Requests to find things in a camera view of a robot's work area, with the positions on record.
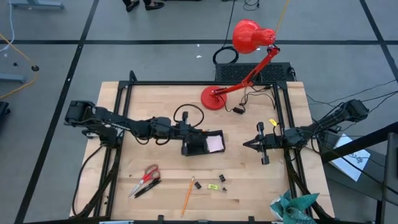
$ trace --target teal fabric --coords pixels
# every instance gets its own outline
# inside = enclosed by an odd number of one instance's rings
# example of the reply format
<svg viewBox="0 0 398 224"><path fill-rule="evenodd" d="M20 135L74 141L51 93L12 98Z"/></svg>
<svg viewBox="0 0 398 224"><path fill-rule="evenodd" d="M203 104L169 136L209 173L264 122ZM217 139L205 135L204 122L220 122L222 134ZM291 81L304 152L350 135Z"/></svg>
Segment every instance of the teal fabric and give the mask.
<svg viewBox="0 0 398 224"><path fill-rule="evenodd" d="M290 206L299 209L300 211L304 211L306 208L312 205L319 194L310 194L310 195L303 195L298 198L294 198L290 201Z"/></svg>
<svg viewBox="0 0 398 224"><path fill-rule="evenodd" d="M290 190L280 195L280 201L271 205L271 209L277 212L283 219L284 224L316 224L316 222L303 211L314 203L319 194L304 195L292 199Z"/></svg>

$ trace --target black mesh object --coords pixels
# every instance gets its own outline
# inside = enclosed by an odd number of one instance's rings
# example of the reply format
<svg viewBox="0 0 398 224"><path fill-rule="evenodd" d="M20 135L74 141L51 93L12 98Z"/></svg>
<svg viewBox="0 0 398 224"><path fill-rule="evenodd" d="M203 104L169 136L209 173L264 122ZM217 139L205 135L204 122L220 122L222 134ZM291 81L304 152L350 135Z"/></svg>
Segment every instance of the black mesh object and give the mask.
<svg viewBox="0 0 398 224"><path fill-rule="evenodd" d="M221 63L216 66L216 81L241 81L251 70L254 69L256 63ZM255 78L255 84L276 81L294 81L294 77L288 72L290 63L270 63Z"/></svg>

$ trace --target scissors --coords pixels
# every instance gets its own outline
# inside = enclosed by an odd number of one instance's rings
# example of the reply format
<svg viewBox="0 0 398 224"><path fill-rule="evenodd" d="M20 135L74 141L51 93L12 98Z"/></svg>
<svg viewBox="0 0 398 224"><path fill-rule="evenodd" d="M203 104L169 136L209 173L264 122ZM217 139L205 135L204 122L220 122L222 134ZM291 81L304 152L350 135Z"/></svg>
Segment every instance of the scissors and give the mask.
<svg viewBox="0 0 398 224"><path fill-rule="evenodd" d="M133 188L128 197L132 196L148 180L156 179L159 177L160 177L159 167L156 164L150 165L145 169L144 176L139 181L139 183Z"/></svg>

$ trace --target lamp base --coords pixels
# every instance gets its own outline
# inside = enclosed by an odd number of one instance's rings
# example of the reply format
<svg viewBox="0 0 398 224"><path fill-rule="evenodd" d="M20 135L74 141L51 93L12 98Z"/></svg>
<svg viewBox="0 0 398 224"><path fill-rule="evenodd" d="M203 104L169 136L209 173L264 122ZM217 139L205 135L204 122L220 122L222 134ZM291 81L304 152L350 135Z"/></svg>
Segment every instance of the lamp base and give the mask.
<svg viewBox="0 0 398 224"><path fill-rule="evenodd" d="M203 90L200 99L205 108L209 110L219 110L224 107L226 103L226 94L222 94L216 98L210 95L214 90L218 89L220 89L218 86L209 86Z"/></svg>

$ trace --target red desk lamp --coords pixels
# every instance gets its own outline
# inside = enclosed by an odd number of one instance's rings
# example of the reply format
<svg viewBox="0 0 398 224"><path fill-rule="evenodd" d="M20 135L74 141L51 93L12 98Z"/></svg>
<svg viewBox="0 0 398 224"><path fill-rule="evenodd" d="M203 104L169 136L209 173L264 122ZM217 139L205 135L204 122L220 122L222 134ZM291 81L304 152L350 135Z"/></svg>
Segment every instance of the red desk lamp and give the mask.
<svg viewBox="0 0 398 224"><path fill-rule="evenodd" d="M209 110L219 110L226 103L226 94L247 86L253 86L252 79L277 55L280 51L274 45L275 32L272 29L261 28L256 22L244 19L236 24L232 35L232 44L241 54L255 51L259 46L268 46L267 56L247 75L241 83L228 88L209 86L201 93L201 103Z"/></svg>

